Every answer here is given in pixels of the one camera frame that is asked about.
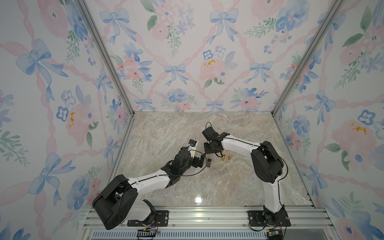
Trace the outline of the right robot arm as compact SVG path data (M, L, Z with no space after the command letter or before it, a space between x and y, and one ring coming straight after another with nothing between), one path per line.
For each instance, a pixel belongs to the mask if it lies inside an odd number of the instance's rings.
M226 132L219 134L212 127L202 134L207 140L204 143L206 154L218 154L226 150L251 158L254 171L264 187L264 224L289 227L290 220L280 197L279 181L282 179L284 161L273 145L268 141L253 143L241 140Z

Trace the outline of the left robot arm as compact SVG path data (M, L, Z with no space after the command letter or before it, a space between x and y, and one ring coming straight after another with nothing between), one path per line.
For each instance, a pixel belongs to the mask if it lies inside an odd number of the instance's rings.
M150 192L175 185L182 177L190 177L191 167L204 169L206 154L195 148L182 147L175 158L160 170L139 178L114 177L93 200L92 207L106 230L112 230L124 221L144 225L155 223L157 210L148 200L140 198Z

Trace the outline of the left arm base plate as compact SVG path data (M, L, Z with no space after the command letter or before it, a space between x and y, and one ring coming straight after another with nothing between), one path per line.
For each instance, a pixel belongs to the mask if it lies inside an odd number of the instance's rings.
M150 215L144 221L128 220L128 227L167 227L169 221L169 211L156 211L150 213Z

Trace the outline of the aluminium rail frame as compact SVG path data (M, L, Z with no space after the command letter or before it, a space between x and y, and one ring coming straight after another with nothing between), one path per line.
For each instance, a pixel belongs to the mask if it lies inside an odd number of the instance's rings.
M291 222L278 227L281 236L269 236L266 228L250 227L248 212L259 206L246 207L166 207L168 225L143 232L123 222L106 230L96 212L91 210L79 236L80 240L339 240L336 228L325 209L311 206L287 206Z

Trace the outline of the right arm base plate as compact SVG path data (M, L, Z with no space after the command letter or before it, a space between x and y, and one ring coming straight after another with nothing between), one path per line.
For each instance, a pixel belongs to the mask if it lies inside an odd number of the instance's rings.
M290 227L291 221L285 210L281 209L278 213L264 211L247 211L251 227Z

